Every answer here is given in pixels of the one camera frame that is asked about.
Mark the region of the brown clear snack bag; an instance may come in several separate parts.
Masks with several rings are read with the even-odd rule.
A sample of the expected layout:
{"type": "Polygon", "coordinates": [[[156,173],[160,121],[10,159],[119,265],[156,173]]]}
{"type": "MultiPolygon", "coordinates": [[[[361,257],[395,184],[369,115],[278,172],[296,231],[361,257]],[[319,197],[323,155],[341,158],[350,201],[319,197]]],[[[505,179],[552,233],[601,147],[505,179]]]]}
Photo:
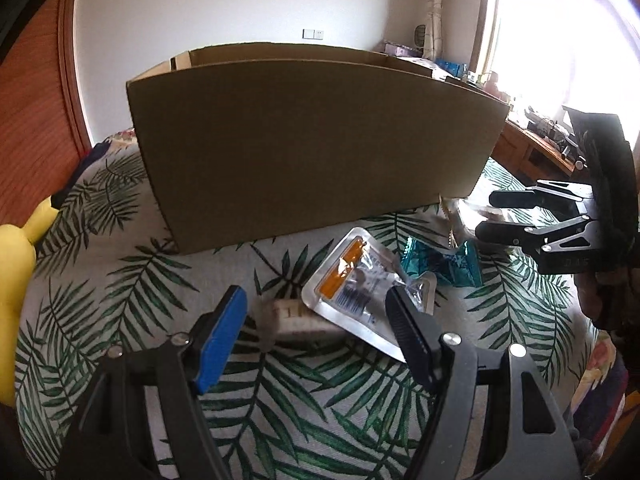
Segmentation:
{"type": "Polygon", "coordinates": [[[499,209],[469,197],[441,197],[439,206],[448,222],[448,242],[452,248],[460,247],[467,240],[475,240],[475,229],[480,222],[502,219],[499,209]]]}

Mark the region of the silver orange snack pouch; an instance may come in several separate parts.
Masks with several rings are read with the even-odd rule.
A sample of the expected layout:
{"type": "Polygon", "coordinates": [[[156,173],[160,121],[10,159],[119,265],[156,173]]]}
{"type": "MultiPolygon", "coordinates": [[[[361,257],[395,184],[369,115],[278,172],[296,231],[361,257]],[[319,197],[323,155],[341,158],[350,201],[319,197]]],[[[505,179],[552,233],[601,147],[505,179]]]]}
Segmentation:
{"type": "Polygon", "coordinates": [[[399,259],[360,226],[351,229],[320,263],[302,290],[306,307],[391,358],[405,358],[385,310],[387,292],[401,286],[419,311],[434,312],[436,275],[412,278],[399,259]]]}

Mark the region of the wooden cabinet desk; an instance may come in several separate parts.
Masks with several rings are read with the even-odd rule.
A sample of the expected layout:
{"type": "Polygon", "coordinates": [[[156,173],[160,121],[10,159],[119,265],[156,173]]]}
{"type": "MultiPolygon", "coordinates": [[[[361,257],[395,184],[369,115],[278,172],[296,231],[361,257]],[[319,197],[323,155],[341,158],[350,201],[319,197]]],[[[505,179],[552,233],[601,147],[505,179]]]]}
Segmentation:
{"type": "Polygon", "coordinates": [[[521,183],[531,185],[538,180],[571,181],[575,166],[536,133],[522,129],[507,120],[491,157],[521,183]]]}

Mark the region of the teal snack wrapper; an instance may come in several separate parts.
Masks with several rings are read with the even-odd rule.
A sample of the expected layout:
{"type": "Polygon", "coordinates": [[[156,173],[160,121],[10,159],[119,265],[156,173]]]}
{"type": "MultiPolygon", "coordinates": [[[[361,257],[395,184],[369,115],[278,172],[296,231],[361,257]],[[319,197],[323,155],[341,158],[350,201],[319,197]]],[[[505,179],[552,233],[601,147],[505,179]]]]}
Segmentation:
{"type": "Polygon", "coordinates": [[[433,273],[442,286],[479,288],[484,284],[480,258],[470,240],[453,252],[441,252],[422,240],[409,237],[400,264],[409,276],[415,278],[425,272],[433,273]]]}

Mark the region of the yellow Pikachu plush toy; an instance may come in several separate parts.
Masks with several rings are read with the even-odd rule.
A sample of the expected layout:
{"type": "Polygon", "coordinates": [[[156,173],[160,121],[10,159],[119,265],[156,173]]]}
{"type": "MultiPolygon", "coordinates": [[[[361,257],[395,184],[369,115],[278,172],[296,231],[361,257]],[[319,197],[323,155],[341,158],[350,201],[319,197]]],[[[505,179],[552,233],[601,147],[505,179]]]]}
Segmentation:
{"type": "Polygon", "coordinates": [[[26,290],[36,266],[35,244],[52,226],[58,210],[43,200],[24,226],[0,226],[0,398],[15,406],[15,351],[26,290]]]}

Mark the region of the small beige snack bar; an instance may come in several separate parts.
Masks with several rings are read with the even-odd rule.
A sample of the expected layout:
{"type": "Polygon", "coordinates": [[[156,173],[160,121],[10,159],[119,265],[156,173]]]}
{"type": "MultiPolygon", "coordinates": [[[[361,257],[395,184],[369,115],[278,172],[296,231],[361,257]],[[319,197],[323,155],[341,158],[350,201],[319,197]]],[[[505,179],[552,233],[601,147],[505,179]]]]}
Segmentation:
{"type": "Polygon", "coordinates": [[[271,299],[257,306],[253,315],[263,352],[282,342],[320,344],[348,336],[346,330],[322,318],[300,299],[271,299]]]}

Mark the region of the floral quilt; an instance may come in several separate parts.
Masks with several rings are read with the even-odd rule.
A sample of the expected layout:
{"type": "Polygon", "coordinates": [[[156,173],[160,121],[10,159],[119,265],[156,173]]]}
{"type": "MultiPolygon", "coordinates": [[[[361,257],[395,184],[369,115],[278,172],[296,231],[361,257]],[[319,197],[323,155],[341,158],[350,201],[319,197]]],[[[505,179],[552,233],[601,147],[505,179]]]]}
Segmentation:
{"type": "Polygon", "coordinates": [[[137,137],[134,133],[134,128],[119,131],[118,133],[108,136],[105,140],[96,144],[91,151],[81,159],[80,163],[73,171],[70,178],[65,185],[58,190],[58,192],[51,195],[51,206],[54,209],[60,209],[66,200],[68,194],[72,190],[81,175],[91,166],[94,162],[104,157],[106,154],[116,151],[118,148],[127,146],[130,144],[136,144],[137,137]]]}

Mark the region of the brown cardboard box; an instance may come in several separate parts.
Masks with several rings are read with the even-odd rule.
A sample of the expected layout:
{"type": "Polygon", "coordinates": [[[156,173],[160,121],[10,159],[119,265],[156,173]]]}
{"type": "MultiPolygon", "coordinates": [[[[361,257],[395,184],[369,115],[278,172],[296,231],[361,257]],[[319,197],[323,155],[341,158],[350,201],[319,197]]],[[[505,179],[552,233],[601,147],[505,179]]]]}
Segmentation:
{"type": "Polygon", "coordinates": [[[467,196],[509,111],[427,67],[322,44],[186,51],[126,92],[184,254],[467,196]]]}

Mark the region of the wooden headboard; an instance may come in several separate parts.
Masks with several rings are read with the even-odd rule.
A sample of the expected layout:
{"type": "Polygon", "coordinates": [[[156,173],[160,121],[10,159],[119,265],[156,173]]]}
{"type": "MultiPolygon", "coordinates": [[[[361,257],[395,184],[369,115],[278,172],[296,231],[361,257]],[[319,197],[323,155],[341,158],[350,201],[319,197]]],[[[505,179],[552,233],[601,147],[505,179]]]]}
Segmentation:
{"type": "Polygon", "coordinates": [[[1,221],[20,226],[91,150],[74,52],[75,0],[46,0],[1,63],[1,221]]]}

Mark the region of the window with wooden frame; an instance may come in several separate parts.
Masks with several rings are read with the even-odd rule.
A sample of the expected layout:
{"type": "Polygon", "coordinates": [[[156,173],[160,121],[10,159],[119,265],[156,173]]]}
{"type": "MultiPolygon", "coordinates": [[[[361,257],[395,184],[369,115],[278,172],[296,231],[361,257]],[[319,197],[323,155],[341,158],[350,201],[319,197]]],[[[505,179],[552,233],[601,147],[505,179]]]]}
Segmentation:
{"type": "Polygon", "coordinates": [[[515,118],[567,107],[615,114],[639,132],[639,9],[634,0],[494,0],[486,70],[515,118]]]}

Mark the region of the white wall switch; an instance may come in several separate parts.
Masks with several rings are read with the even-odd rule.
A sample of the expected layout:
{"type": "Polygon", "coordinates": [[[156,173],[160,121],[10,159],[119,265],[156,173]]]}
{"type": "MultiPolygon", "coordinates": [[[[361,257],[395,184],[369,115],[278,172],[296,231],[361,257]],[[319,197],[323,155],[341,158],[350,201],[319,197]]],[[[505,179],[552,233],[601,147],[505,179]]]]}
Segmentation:
{"type": "Polygon", "coordinates": [[[323,32],[318,29],[304,28],[303,38],[306,40],[322,40],[323,32]]]}

